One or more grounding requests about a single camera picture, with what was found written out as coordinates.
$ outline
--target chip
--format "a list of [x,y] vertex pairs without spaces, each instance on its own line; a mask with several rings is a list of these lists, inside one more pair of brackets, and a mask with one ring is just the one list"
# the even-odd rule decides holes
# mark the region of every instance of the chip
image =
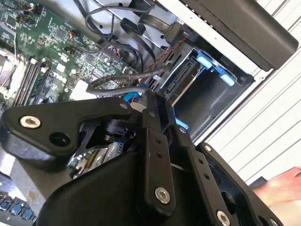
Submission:
[[86,61],[89,62],[89,63],[92,63],[92,61],[94,60],[94,56],[89,54],[87,57],[86,57]]
[[58,29],[56,32],[57,37],[59,37],[60,39],[64,39],[66,32],[63,31],[62,29]]

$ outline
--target gray cable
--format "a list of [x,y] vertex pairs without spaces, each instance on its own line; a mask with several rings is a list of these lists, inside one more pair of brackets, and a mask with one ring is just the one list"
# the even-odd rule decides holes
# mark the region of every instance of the gray cable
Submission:
[[89,85],[87,88],[88,93],[100,96],[115,96],[129,92],[145,93],[147,90],[150,90],[150,88],[141,86],[128,86],[117,89],[95,89],[93,86]]
[[106,82],[114,81],[114,80],[136,80],[136,79],[148,78],[148,77],[155,76],[157,74],[166,72],[166,71],[172,69],[172,67],[173,67],[172,63],[168,63],[167,65],[165,65],[157,70],[154,70],[152,72],[143,72],[143,73],[139,73],[139,74],[128,74],[127,73],[127,74],[123,74],[123,75],[110,75],[110,76],[96,79],[95,81],[91,82],[91,86],[94,88],[97,88],[97,87],[105,84]]

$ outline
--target black plastic cover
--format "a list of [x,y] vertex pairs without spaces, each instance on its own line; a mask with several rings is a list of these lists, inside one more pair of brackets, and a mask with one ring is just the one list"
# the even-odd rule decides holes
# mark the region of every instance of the black plastic cover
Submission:
[[279,69],[298,41],[255,0],[182,0],[261,69]]

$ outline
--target ram slot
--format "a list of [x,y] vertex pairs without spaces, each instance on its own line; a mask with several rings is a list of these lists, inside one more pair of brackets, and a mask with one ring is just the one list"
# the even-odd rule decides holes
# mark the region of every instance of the ram slot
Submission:
[[26,104],[32,85],[41,70],[41,63],[34,58],[29,59],[24,76],[21,80],[20,88],[17,91],[12,107]]

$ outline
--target white wall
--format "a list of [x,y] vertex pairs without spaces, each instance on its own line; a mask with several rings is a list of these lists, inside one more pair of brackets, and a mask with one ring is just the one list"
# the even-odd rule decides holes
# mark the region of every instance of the white wall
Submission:
[[[301,43],[301,0],[258,2]],[[301,165],[300,52],[206,141],[247,184]]]

